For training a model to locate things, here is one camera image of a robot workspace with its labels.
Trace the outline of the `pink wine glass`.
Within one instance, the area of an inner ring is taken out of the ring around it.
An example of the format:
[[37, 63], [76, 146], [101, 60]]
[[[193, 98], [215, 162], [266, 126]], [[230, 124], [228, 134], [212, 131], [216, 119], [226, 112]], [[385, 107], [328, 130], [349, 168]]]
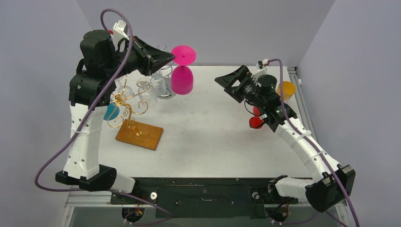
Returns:
[[172, 54], [177, 66], [171, 74], [171, 89], [178, 95], [186, 95], [192, 91], [194, 84], [193, 73], [188, 66], [195, 62], [197, 53], [190, 46], [179, 45], [172, 50]]

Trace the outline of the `red wine glass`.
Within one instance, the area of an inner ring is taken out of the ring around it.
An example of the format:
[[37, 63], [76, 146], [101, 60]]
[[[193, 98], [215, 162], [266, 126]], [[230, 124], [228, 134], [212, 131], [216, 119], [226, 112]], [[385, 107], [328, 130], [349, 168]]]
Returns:
[[250, 128], [253, 128], [253, 129], [260, 129], [260, 128], [262, 128], [264, 122], [263, 122], [263, 120], [260, 118], [260, 115], [261, 115], [261, 114], [260, 114], [259, 109], [258, 109], [256, 106], [253, 107], [253, 112], [252, 112], [252, 113], [254, 114], [254, 116], [251, 117], [251, 118], [249, 119], [249, 126], [250, 126]]

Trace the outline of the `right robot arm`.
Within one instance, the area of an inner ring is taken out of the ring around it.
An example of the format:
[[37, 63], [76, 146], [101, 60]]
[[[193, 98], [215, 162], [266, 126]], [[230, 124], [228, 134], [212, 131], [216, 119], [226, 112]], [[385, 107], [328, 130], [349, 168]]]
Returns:
[[271, 201], [301, 199], [308, 201], [316, 211], [325, 212], [350, 196], [355, 170], [332, 158], [318, 145], [292, 108], [281, 103], [275, 76], [264, 70], [252, 74], [242, 65], [214, 81], [237, 102], [248, 101], [258, 108], [257, 117], [292, 148], [312, 176], [306, 180], [282, 175], [271, 180], [266, 190]]

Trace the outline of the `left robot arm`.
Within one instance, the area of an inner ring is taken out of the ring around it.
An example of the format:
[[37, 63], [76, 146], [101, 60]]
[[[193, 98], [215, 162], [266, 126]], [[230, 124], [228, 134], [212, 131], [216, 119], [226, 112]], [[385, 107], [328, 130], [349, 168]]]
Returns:
[[87, 32], [80, 43], [83, 58], [70, 81], [71, 138], [68, 158], [55, 180], [80, 189], [121, 191], [128, 203], [140, 200], [136, 181], [98, 162], [104, 115], [115, 91], [115, 79], [138, 70], [149, 76], [174, 59], [174, 55], [133, 37], [123, 51], [117, 49], [105, 30]]

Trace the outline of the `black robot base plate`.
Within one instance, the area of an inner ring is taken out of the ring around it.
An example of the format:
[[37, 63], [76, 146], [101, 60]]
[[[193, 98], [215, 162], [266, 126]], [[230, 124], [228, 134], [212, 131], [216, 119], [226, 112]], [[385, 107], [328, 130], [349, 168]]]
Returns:
[[270, 178], [141, 177], [140, 197], [174, 218], [263, 218], [285, 199], [269, 194]]

